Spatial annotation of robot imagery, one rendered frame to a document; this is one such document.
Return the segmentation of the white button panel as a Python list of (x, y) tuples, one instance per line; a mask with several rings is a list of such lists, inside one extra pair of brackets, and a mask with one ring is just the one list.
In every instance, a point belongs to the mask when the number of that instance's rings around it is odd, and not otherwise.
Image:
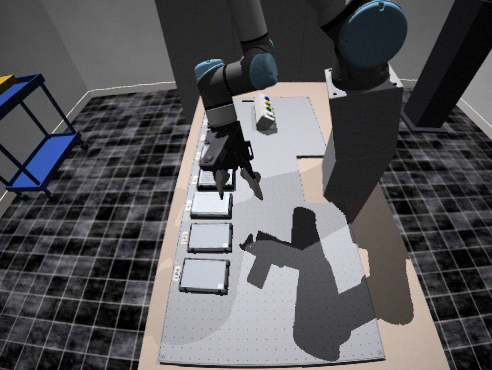
[(242, 102), (254, 102), (256, 130), (274, 129), (272, 124), (275, 120), (270, 97), (258, 93), (254, 100), (242, 100)]

